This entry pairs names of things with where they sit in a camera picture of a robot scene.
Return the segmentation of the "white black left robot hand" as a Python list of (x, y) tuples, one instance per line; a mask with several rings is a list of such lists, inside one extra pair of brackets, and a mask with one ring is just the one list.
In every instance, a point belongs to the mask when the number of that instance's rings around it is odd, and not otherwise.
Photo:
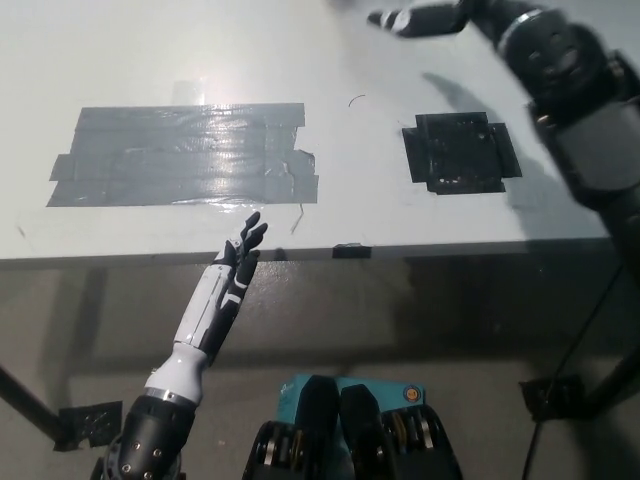
[(167, 360), (148, 378), (144, 394), (198, 406), (202, 376), (216, 359), (256, 271), (268, 225), (252, 213), (201, 275), (173, 339)]

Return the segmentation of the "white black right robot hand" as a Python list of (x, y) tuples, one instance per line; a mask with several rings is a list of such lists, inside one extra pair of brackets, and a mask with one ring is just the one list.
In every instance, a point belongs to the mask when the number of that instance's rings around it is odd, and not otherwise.
[(536, 6), (526, 1), (464, 0), (395, 10), (376, 10), (367, 22), (406, 39), (454, 35), (468, 23), (496, 46), (508, 27)]

